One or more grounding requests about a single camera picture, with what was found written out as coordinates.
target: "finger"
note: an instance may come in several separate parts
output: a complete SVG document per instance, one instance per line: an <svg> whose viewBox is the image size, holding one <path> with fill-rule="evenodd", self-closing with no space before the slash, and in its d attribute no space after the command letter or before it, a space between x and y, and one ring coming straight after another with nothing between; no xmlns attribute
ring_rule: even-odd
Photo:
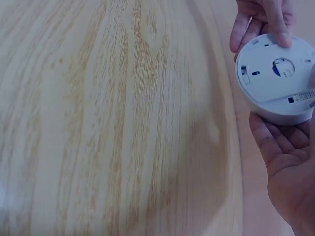
<svg viewBox="0 0 315 236"><path fill-rule="evenodd" d="M310 146L307 146L307 147L303 148L302 150L303 150L304 152L306 152L307 155L310 154Z"/></svg>
<svg viewBox="0 0 315 236"><path fill-rule="evenodd" d="M284 22L281 2L279 0L268 0L264 2L268 23L272 34L280 46L288 48L292 45L290 32Z"/></svg>
<svg viewBox="0 0 315 236"><path fill-rule="evenodd" d="M232 52L237 52L242 42L243 36L246 32L248 22L250 21L250 15L244 12L238 12L235 23L232 29L230 38L230 49Z"/></svg>
<svg viewBox="0 0 315 236"><path fill-rule="evenodd" d="M266 24L264 24L264 26L262 27L262 29L261 29L261 32L260 32L261 34L267 34L267 33L270 33L269 32L269 25L268 25L268 23L266 23Z"/></svg>
<svg viewBox="0 0 315 236"><path fill-rule="evenodd" d="M315 64L312 67L311 82L312 82L313 87L315 87Z"/></svg>
<svg viewBox="0 0 315 236"><path fill-rule="evenodd" d="M279 126L278 129L292 143L295 149L303 149L310 145L310 139L295 126Z"/></svg>
<svg viewBox="0 0 315 236"><path fill-rule="evenodd" d="M260 19L263 22L267 22L265 8L257 3L256 0L237 0L237 6L239 11L245 11L248 15L254 16L256 19Z"/></svg>
<svg viewBox="0 0 315 236"><path fill-rule="evenodd" d="M283 154L292 154L292 152L295 150L294 146L292 143L287 139L283 133L280 132L280 130L269 123L266 123L266 126L271 133L271 135L275 138L277 144L279 145L281 151Z"/></svg>
<svg viewBox="0 0 315 236"><path fill-rule="evenodd" d="M258 115L251 112L249 122L252 134L268 167L269 163L275 159L277 155L282 154L281 149L266 127L264 121Z"/></svg>
<svg viewBox="0 0 315 236"><path fill-rule="evenodd" d="M302 124L299 124L297 126L297 128L299 128L303 133L305 133L305 135L309 138L310 137L310 123L311 121L307 121L307 122L304 122Z"/></svg>
<svg viewBox="0 0 315 236"><path fill-rule="evenodd" d="M310 157L315 158L315 109L313 110L310 125Z"/></svg>
<svg viewBox="0 0 315 236"><path fill-rule="evenodd" d="M315 84L315 65L312 67L311 80ZM315 109L310 124L310 156L315 158Z"/></svg>
<svg viewBox="0 0 315 236"><path fill-rule="evenodd" d="M293 27L296 25L296 17L294 7L291 1L287 1L287 4L282 5L282 13L286 27L289 33L292 34Z"/></svg>
<svg viewBox="0 0 315 236"><path fill-rule="evenodd" d="M292 156L297 156L301 161L307 161L309 159L309 155L307 152L303 150L294 150L291 153Z"/></svg>
<svg viewBox="0 0 315 236"><path fill-rule="evenodd" d="M253 18L251 22L249 23L247 30L244 34L244 37L241 41L241 44L239 46L239 49L237 50L237 53L235 54L234 61L236 61L238 54L240 53L241 49L252 39L258 37L260 35L261 28L263 26L263 22L261 20L258 20L256 18Z"/></svg>
<svg viewBox="0 0 315 236"><path fill-rule="evenodd" d="M274 159L273 162L270 163L269 166L267 166L268 178L269 179L272 178L279 171L284 170L288 167L301 165L301 162L304 161L301 160L303 159L303 157L302 158L299 157L301 153L299 153L298 151L295 151L293 155L291 154L279 155L276 159Z"/></svg>

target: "round white device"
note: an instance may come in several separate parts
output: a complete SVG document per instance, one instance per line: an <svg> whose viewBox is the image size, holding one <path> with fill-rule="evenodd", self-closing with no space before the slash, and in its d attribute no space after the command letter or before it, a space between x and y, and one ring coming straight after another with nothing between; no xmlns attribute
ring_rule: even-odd
<svg viewBox="0 0 315 236"><path fill-rule="evenodd" d="M277 125L309 120L315 100L310 83L315 49L296 37L292 42L291 48L282 48L272 35L261 35L236 60L237 81L251 109Z"/></svg>

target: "circular opening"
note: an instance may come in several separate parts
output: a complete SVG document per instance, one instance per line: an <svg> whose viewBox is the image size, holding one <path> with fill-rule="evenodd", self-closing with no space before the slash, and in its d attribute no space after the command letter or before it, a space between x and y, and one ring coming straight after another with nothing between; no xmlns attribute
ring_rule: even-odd
<svg viewBox="0 0 315 236"><path fill-rule="evenodd" d="M295 66L287 58L278 58L272 63L272 70L279 77L290 78L295 72Z"/></svg>

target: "wood grain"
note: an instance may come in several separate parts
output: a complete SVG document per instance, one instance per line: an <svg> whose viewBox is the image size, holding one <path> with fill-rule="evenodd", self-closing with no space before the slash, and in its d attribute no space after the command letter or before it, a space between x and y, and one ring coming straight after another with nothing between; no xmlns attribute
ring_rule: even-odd
<svg viewBox="0 0 315 236"><path fill-rule="evenodd" d="M207 0L0 2L1 235L242 235Z"/></svg>

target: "label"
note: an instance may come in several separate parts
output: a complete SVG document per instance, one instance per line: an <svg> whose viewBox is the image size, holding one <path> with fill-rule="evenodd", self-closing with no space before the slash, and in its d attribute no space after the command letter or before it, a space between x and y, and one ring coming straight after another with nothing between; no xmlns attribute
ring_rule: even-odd
<svg viewBox="0 0 315 236"><path fill-rule="evenodd" d="M286 58L275 60L273 65L276 67L278 73L276 73L275 69L273 68L274 72L280 77L290 78L295 72L293 63Z"/></svg>
<svg viewBox="0 0 315 236"><path fill-rule="evenodd" d="M315 92L313 90L293 96L294 102L305 102L311 100L312 98L315 98Z"/></svg>

